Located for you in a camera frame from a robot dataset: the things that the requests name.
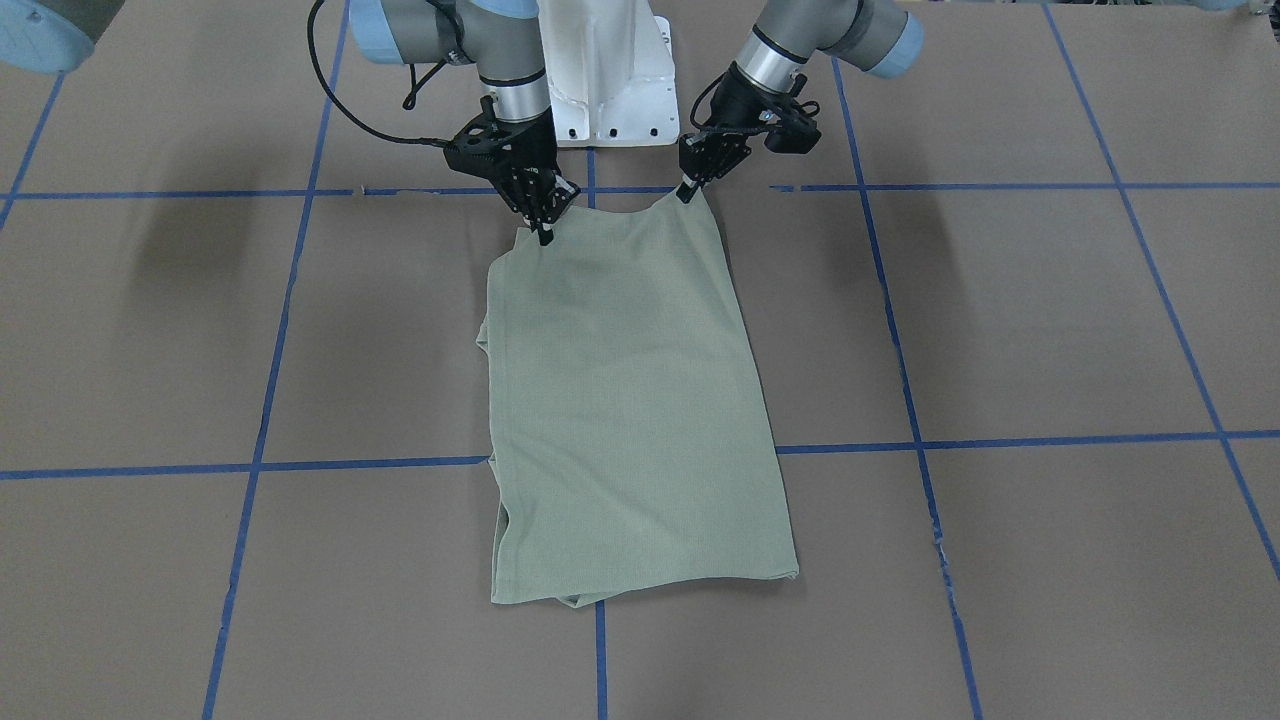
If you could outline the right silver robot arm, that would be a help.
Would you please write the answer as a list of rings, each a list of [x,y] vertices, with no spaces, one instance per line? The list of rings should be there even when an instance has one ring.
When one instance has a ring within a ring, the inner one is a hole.
[[[90,59],[122,10],[119,1],[5,1],[3,61],[58,76]],[[535,1],[352,1],[348,27],[378,64],[408,67],[412,109],[447,67],[472,67],[480,113],[451,138],[411,137],[438,149],[460,174],[488,182],[543,245],[554,238],[580,188],[558,163],[550,85]]]

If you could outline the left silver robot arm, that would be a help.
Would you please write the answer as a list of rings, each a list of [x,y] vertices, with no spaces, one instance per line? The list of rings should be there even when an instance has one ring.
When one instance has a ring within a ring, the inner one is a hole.
[[[682,173],[676,197],[726,177],[751,154],[760,136],[765,150],[803,155],[820,140],[819,102],[801,101],[803,69],[817,53],[891,79],[919,58],[923,24],[893,1],[768,1],[737,56],[698,96],[707,118],[689,114],[691,132],[678,138]]]

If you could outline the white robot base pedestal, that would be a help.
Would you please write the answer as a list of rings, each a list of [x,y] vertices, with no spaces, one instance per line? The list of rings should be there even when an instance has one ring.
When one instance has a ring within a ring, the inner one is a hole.
[[[539,10],[559,147],[677,140],[671,27],[649,1],[541,1]]]

